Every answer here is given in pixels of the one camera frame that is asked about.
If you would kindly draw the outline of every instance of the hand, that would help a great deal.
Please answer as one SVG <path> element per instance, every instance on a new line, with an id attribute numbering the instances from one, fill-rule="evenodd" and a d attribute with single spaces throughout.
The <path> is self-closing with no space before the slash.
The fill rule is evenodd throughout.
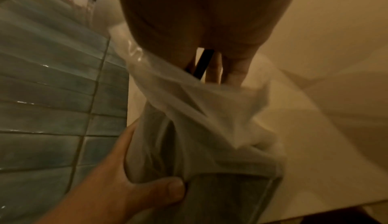
<path id="1" fill-rule="evenodd" d="M 291 0 L 120 0 L 144 49 L 186 69 L 198 47 L 214 49 L 221 83 L 239 86 Z M 219 80 L 213 71 L 209 80 Z"/>
<path id="2" fill-rule="evenodd" d="M 185 187 L 180 178 L 162 178 L 133 184 L 124 171 L 136 122 L 128 126 L 110 154 L 87 178 L 36 224 L 123 224 L 136 213 L 181 201 Z"/>

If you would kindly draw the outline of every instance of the translucent plastic bag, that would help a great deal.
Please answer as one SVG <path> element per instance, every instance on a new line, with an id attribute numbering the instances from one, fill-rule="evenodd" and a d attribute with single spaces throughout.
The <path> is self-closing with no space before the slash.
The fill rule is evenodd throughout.
<path id="1" fill-rule="evenodd" d="M 110 35 L 147 98 L 127 152 L 129 180 L 174 175 L 188 184 L 182 203 L 131 223 L 257 222 L 283 172 L 274 134 L 252 120 L 267 103 L 268 86 L 204 84 L 142 51 L 125 23 Z"/>

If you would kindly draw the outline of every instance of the person's right hand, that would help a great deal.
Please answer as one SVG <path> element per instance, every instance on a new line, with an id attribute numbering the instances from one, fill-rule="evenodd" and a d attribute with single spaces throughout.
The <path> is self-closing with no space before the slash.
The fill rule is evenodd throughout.
<path id="1" fill-rule="evenodd" d="M 198 47 L 214 49 L 207 79 L 240 85 L 257 49 L 291 0 L 120 0 L 137 43 L 184 69 Z"/>

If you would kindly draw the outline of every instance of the person's left hand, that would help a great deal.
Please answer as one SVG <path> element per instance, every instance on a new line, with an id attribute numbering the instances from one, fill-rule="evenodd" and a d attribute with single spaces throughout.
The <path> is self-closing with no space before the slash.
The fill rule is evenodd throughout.
<path id="1" fill-rule="evenodd" d="M 146 184 L 128 181 L 124 159 L 135 127 L 136 122 L 128 126 L 104 161 L 36 224 L 123 224 L 142 210 L 181 201 L 185 186 L 178 177 Z"/>

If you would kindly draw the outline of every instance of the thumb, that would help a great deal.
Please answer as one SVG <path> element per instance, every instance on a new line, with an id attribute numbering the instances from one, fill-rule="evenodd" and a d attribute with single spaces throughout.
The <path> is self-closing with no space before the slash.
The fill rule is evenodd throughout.
<path id="1" fill-rule="evenodd" d="M 179 202 L 185 196 L 185 185 L 181 178 L 167 177 L 144 184 L 134 184 L 129 196 L 129 212 L 163 207 Z"/>

